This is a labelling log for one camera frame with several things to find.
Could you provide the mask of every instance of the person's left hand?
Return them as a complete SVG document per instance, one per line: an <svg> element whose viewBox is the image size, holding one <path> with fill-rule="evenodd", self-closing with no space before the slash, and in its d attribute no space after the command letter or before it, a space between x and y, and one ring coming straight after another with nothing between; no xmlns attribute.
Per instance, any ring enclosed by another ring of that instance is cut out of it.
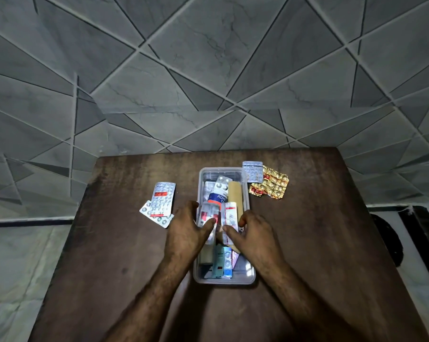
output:
<svg viewBox="0 0 429 342"><path fill-rule="evenodd" d="M188 269L208 240L216 219L209 219L202 228L195 225L195 214L199 203L188 201L178 209L167 228L164 259L176 266Z"/></svg>

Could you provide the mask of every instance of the human hand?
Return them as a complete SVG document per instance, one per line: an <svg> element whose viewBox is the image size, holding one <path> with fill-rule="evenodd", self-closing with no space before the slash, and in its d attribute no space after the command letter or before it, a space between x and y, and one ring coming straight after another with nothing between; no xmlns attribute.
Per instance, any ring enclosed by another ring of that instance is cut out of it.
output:
<svg viewBox="0 0 429 342"><path fill-rule="evenodd" d="M183 208L177 210L167 228L164 260L181 267L185 273L208 240L216 221L211 218L202 228L197 227L194 220L198 206L198 202L188 201Z"/></svg>
<svg viewBox="0 0 429 342"><path fill-rule="evenodd" d="M241 215L238 226L246 224L242 235L231 226L223 226L223 230L257 271L264 275L286 264L275 231L265 218L247 210Z"/></svg>

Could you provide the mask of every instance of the person's left arm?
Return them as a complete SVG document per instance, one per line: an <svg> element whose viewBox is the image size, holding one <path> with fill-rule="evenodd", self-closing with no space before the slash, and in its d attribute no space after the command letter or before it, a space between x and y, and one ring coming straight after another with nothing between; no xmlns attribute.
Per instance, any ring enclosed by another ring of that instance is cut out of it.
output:
<svg viewBox="0 0 429 342"><path fill-rule="evenodd" d="M195 223L199 204L188 201L167 228L164 258L148 284L121 314L103 342L157 341L173 295L205 244L214 219L202 228Z"/></svg>

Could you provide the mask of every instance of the forearm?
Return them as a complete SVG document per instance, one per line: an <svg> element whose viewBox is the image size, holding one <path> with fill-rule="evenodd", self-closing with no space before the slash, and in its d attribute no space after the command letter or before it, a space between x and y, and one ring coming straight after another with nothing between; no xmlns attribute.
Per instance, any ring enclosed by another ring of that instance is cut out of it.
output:
<svg viewBox="0 0 429 342"><path fill-rule="evenodd" d="M149 283L123 311L104 342L147 342L159 339L173 295L187 269L163 260Z"/></svg>
<svg viewBox="0 0 429 342"><path fill-rule="evenodd" d="M264 270L261 275L284 305L302 338L308 341L365 341L286 262Z"/></svg>

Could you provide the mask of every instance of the person's right arm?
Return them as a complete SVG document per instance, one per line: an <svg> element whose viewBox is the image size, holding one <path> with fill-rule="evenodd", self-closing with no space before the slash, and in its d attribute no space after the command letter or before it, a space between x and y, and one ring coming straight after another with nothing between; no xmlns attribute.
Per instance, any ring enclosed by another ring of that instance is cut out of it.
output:
<svg viewBox="0 0 429 342"><path fill-rule="evenodd" d="M324 342L365 341L286 263L273 228L262 216L248 210L238 223L240 227L246 224L244 235L231 226L223 228L278 296L302 338Z"/></svg>

